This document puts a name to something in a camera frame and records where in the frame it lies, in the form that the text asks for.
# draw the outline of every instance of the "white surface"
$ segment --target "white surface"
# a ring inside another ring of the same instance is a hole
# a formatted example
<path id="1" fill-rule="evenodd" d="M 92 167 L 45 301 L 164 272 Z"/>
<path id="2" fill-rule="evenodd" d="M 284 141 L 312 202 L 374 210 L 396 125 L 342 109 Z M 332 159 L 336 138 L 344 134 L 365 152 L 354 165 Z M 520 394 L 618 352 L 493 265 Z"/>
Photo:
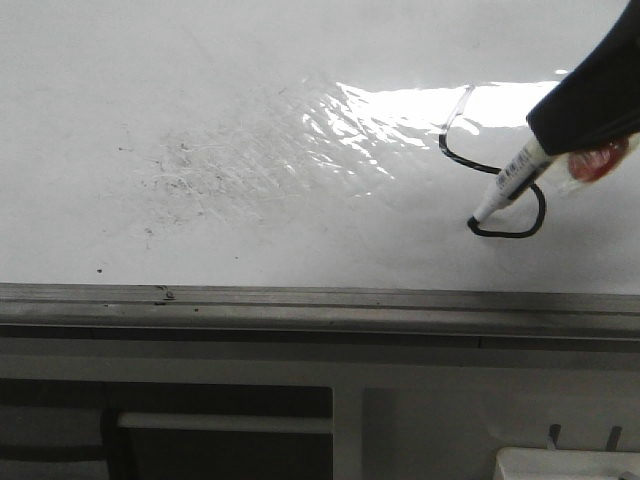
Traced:
<path id="1" fill-rule="evenodd" d="M 0 281 L 640 293 L 636 159 L 495 240 L 437 147 L 473 83 L 504 165 L 625 3 L 2 0 Z"/>
<path id="2" fill-rule="evenodd" d="M 504 448 L 494 480 L 618 480 L 640 471 L 640 454 Z"/>

